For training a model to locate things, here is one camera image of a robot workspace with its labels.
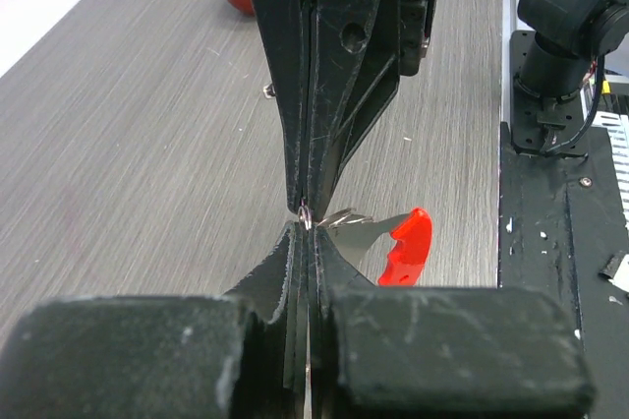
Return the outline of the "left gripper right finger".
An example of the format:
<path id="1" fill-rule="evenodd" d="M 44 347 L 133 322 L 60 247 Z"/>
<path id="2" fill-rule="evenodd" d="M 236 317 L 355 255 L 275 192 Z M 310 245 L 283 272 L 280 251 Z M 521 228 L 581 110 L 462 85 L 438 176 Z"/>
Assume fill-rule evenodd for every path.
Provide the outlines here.
<path id="1" fill-rule="evenodd" d="M 581 418 L 595 382 L 568 317 L 522 288 L 378 287 L 321 229 L 311 258 L 316 418 Z"/>

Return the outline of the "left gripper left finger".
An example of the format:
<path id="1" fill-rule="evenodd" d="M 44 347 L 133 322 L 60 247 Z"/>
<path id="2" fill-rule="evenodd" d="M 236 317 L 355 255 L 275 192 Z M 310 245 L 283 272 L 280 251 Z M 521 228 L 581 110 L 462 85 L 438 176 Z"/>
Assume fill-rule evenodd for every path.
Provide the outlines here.
<path id="1" fill-rule="evenodd" d="M 290 222 L 219 296 L 87 296 L 40 303 L 1 353 L 5 418 L 300 418 L 305 249 Z"/>

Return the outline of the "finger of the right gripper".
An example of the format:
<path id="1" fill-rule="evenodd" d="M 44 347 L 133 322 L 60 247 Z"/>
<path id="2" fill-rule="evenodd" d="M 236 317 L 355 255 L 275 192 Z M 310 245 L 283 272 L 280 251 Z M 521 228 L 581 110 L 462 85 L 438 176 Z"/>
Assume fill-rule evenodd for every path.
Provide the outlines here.
<path id="1" fill-rule="evenodd" d="M 291 212 L 298 210 L 303 198 L 313 1 L 252 0 L 282 125 Z"/>
<path id="2" fill-rule="evenodd" d="M 436 0 L 315 0 L 307 120 L 307 206 L 323 217 L 341 173 L 403 77 L 419 71 Z"/>

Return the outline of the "grey keyring holder red handle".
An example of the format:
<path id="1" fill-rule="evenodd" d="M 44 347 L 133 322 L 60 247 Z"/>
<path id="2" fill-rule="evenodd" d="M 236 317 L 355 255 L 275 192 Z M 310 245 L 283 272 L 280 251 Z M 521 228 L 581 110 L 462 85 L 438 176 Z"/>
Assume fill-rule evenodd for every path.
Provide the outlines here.
<path id="1" fill-rule="evenodd" d="M 422 208 L 377 219 L 341 209 L 321 221 L 301 216 L 307 227 L 322 230 L 333 251 L 354 269 L 367 265 L 367 258 L 378 255 L 374 263 L 379 286 L 414 286 L 419 281 L 432 242 L 433 224 Z"/>

